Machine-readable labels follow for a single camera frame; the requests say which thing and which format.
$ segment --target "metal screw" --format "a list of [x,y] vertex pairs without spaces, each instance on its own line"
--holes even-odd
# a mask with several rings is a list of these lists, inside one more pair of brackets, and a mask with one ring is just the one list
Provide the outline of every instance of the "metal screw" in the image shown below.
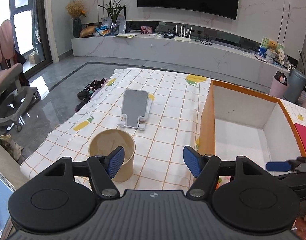
[[192,189],[189,193],[192,197],[202,197],[205,194],[204,190],[199,188]]
[[105,197],[114,197],[117,194],[117,191],[113,188],[106,188],[102,190],[102,195]]

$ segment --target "white logo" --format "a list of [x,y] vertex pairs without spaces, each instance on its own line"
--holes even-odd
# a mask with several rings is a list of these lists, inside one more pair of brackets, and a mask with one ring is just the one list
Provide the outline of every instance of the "white logo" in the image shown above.
[[158,197],[158,196],[159,196],[159,194],[157,194],[157,193],[153,192],[153,193],[151,193],[149,196],[150,196],[150,197],[152,197],[152,198],[156,198],[156,197]]

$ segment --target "chair seat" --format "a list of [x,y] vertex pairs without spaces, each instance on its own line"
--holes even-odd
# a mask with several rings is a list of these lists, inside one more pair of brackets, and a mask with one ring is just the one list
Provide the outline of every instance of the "chair seat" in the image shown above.
[[12,83],[14,83],[17,76],[23,71],[23,65],[17,63],[9,69],[0,71],[0,93],[3,93]]

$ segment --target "sofa armrest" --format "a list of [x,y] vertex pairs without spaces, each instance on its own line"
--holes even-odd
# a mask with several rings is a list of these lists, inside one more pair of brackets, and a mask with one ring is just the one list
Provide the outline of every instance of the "sofa armrest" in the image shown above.
[[3,176],[18,189],[29,181],[20,171],[20,165],[0,145],[0,172]]

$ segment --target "beige paper bucket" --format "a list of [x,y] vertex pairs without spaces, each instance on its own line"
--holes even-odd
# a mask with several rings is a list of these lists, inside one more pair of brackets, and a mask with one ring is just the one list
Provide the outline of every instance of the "beige paper bucket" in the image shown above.
[[109,155],[116,147],[124,148],[124,163],[115,177],[115,182],[128,180],[133,173],[133,158],[135,153],[135,141],[131,135],[119,129],[109,129],[97,134],[89,145],[89,155]]

